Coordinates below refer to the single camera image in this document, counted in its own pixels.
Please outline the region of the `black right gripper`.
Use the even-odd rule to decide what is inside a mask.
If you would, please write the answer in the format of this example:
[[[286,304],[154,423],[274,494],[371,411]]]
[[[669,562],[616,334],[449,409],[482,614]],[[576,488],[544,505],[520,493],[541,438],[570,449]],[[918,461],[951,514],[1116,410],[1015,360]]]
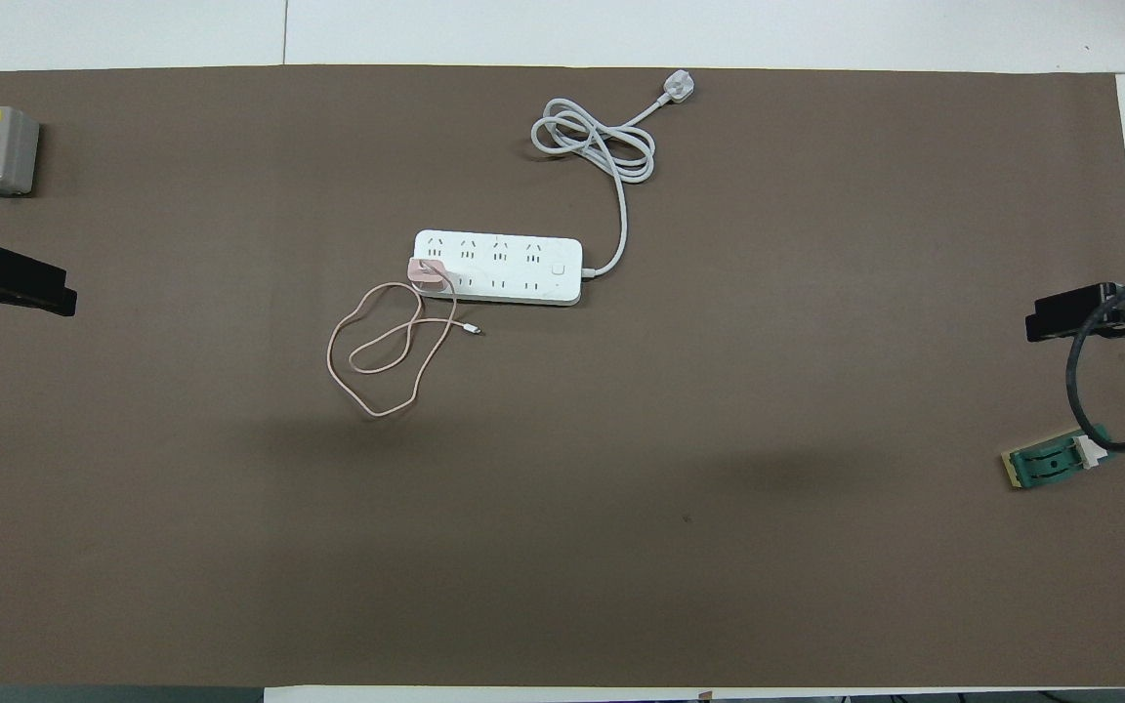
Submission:
[[[1026,317],[1026,339],[1036,343],[1076,337],[1084,321],[1102,306],[1106,310],[1090,333],[1097,337],[1125,337],[1125,286],[1091,283],[1035,300],[1034,310]]]

